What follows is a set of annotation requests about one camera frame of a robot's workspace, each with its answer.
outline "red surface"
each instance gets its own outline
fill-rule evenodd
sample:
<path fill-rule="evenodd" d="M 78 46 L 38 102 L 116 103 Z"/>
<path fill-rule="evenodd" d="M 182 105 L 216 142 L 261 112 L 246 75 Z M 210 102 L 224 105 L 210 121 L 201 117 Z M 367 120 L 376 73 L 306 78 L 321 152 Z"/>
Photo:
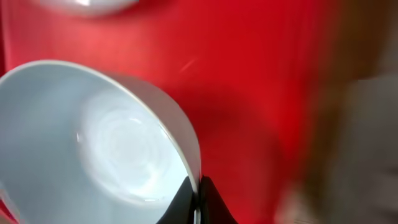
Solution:
<path fill-rule="evenodd" d="M 10 223 L 15 223 L 15 219 L 11 217 L 10 211 L 7 209 L 6 205 L 0 200 L 0 216 L 5 217 Z"/>
<path fill-rule="evenodd" d="M 3 0 L 6 68 L 54 58 L 149 80 L 187 112 L 235 219 L 272 223 L 305 147 L 321 2 L 141 0 L 77 19 Z"/>

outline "white bowl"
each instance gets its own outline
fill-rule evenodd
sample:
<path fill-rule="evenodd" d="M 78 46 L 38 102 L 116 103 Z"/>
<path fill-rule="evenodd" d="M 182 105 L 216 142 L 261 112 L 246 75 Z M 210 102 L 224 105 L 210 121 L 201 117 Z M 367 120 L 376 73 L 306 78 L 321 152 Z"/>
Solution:
<path fill-rule="evenodd" d="M 133 77 L 37 61 L 0 79 L 0 182 L 30 224 L 157 223 L 200 150 L 167 94 Z"/>
<path fill-rule="evenodd" d="M 76 16 L 103 16 L 118 12 L 138 0 L 33 0 L 36 3 Z"/>

